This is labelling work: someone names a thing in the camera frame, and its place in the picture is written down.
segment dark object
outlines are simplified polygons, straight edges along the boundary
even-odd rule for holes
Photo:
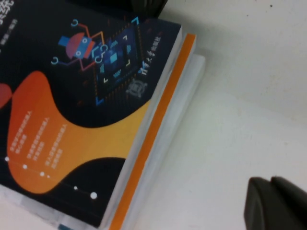
[[[251,178],[244,219],[247,230],[307,230],[307,193],[281,177]]]
[[[147,17],[158,17],[167,0],[68,0],[86,8],[99,11],[99,7],[108,6]]]

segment book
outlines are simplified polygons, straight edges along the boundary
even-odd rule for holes
[[[172,101],[164,116],[164,125],[161,126],[159,135],[151,150],[150,156],[147,159],[146,167],[143,169],[142,177],[140,178],[138,188],[131,200],[129,210],[124,214],[125,217],[123,218],[124,221],[121,227],[123,230],[134,228],[135,222],[139,217],[139,212],[142,211],[142,205],[147,196],[150,195],[153,184],[158,183],[155,182],[155,175],[160,170],[160,165],[163,163],[163,158],[168,152],[168,146],[170,145],[173,135],[180,125],[180,120],[184,116],[196,87],[203,76],[204,64],[205,59],[203,56],[193,55],[190,64],[187,66],[180,82],[177,84]],[[11,203],[38,216],[43,221],[59,230],[95,230],[92,226],[86,225],[81,221],[64,215],[63,213],[59,213],[52,208],[40,204],[1,185],[0,197],[4,197]],[[33,221],[28,228],[41,228],[42,226],[38,223],[38,220],[37,222]]]
[[[183,40],[176,23],[59,0],[3,7],[0,184],[119,229],[195,36]]]

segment robot illustration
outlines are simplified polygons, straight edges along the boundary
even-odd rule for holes
[[[101,36],[102,45],[100,47],[101,47],[101,50],[103,50],[103,47],[107,47],[105,45],[104,35],[103,35],[103,32],[100,31],[96,33],[95,35],[90,36],[87,26],[79,23],[77,19],[74,19],[72,21],[71,26],[72,27],[76,27],[76,26],[83,27],[86,30],[86,36],[85,36],[85,33],[77,33],[71,38],[62,36],[59,40],[58,45],[64,46],[66,48],[66,54],[72,61],[69,63],[64,63],[64,62],[59,61],[59,58],[53,57],[51,64],[52,65],[63,64],[63,65],[69,66],[72,63],[79,61],[81,70],[85,71],[98,62],[98,61],[93,61],[91,64],[89,64],[86,67],[84,67],[82,63],[83,59],[89,59],[90,55],[92,56],[94,55],[94,51],[95,51],[94,46],[96,45],[96,43],[93,41],[93,38]]]
[[[131,24],[139,24],[136,17]],[[136,27],[123,27],[120,32],[105,40],[103,31],[90,36],[86,25],[74,19],[72,27],[81,27],[80,32],[72,37],[62,36],[58,45],[65,49],[69,62],[53,57],[52,65],[70,66],[80,63],[81,72],[94,69],[95,103],[102,104],[110,93],[133,76],[142,65],[141,43],[137,42]]]

